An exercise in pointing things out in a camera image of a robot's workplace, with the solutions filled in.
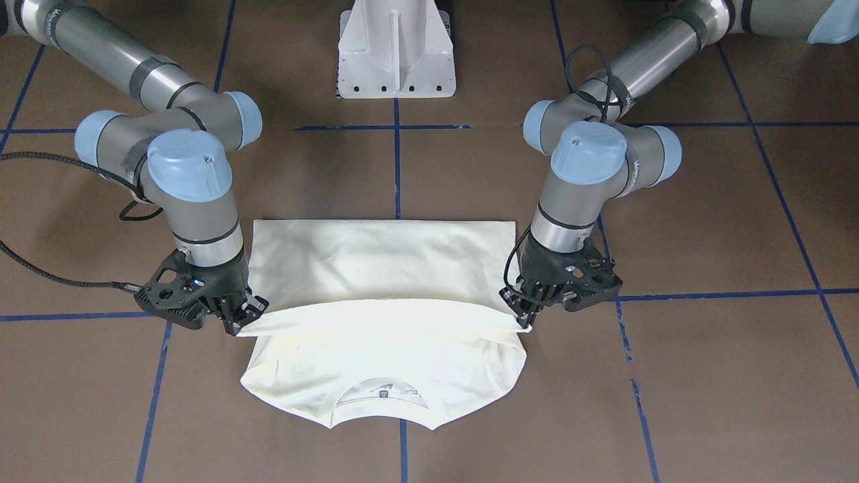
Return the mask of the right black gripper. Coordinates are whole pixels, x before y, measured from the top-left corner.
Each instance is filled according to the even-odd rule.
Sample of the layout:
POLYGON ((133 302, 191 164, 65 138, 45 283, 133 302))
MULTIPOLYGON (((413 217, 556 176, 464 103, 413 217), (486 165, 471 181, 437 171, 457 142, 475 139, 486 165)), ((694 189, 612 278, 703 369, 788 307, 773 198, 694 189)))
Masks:
POLYGON ((181 256, 182 277, 188 280, 191 298, 199 300, 223 323, 225 333, 237 336, 242 322, 258 320, 270 303, 252 294, 248 284, 248 257, 240 252, 218 266, 193 265, 181 256))

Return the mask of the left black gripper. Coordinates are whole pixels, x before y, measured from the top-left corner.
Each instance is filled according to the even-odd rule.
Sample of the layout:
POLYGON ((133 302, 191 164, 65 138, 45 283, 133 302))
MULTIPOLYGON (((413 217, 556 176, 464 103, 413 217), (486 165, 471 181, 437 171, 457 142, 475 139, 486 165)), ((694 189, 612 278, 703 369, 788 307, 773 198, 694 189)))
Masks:
POLYGON ((541 245, 532 233, 525 238, 521 259, 519 290, 501 288, 499 296, 517 315, 522 328, 533 326, 536 317, 565 294, 577 299, 591 291, 591 278, 584 254, 585 239, 576 241, 578 250, 555 252, 541 245))

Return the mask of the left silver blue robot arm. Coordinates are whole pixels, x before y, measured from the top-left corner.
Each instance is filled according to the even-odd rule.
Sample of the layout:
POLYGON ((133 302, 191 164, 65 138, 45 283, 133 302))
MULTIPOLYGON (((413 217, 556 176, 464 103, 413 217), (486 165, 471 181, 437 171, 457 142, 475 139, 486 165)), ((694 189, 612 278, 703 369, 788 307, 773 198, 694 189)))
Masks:
POLYGON ((591 239, 607 201, 650 189, 681 165, 677 135, 620 119, 681 64, 727 34, 837 45, 857 34, 856 1, 678 1, 619 58, 561 101, 527 112, 524 140, 550 159, 533 221, 513 247, 519 275, 500 291, 524 329, 543 309, 568 312, 613 300, 622 286, 613 260, 591 239))

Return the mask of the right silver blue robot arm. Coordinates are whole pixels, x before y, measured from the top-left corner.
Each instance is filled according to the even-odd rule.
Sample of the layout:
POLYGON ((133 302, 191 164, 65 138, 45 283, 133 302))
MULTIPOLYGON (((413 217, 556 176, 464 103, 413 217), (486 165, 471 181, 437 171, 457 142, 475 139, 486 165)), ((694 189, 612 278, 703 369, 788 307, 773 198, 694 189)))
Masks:
POLYGON ((102 110, 74 132, 77 158, 19 151, 3 158, 68 163, 122 184, 132 205, 156 206, 175 250, 149 281, 84 282, 58 277, 2 251, 42 277, 83 288, 131 293, 148 314, 199 329, 214 315, 237 336, 269 303, 254 294, 227 153, 256 141, 260 108, 242 92, 217 93, 105 18, 84 1, 3 1, 2 36, 53 46, 126 92, 147 110, 133 118, 102 110))

